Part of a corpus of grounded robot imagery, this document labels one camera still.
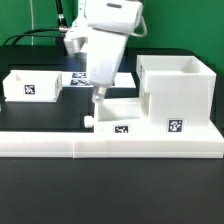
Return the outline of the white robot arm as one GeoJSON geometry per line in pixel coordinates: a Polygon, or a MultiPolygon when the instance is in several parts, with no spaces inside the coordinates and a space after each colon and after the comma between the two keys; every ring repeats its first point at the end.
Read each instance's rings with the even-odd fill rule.
{"type": "Polygon", "coordinates": [[[141,0],[82,0],[77,19],[65,33],[71,56],[86,57],[92,101],[101,103],[113,84],[129,36],[144,37],[147,28],[141,0]]]}

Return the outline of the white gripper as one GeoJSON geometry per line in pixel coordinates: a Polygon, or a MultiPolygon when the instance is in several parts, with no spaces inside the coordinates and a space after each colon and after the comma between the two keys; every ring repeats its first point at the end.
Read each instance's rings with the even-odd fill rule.
{"type": "Polygon", "coordinates": [[[101,103],[106,95],[109,84],[93,83],[92,101],[94,103],[101,103]]]}

